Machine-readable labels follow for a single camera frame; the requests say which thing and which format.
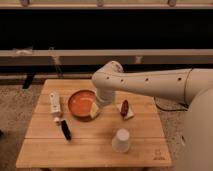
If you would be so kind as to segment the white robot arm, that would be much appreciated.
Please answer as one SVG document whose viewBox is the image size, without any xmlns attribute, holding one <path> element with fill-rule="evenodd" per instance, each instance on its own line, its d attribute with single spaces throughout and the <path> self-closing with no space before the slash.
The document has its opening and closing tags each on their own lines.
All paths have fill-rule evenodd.
<svg viewBox="0 0 213 171">
<path fill-rule="evenodd" d="M 96 99 L 112 103 L 117 91 L 158 97 L 186 104 L 183 149 L 174 171 L 213 171 L 213 69 L 176 69 L 126 73 L 110 61 L 92 75 Z"/>
</svg>

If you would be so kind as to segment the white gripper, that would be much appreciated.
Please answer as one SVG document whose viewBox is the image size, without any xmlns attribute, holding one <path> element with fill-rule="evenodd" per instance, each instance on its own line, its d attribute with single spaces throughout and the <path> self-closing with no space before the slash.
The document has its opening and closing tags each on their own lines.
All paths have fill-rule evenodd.
<svg viewBox="0 0 213 171">
<path fill-rule="evenodd" d="M 96 91 L 96 102 L 99 106 L 107 106 L 114 102 L 116 93 L 111 90 L 98 89 Z M 95 102 L 90 109 L 90 117 L 95 118 L 99 113 L 99 107 Z"/>
</svg>

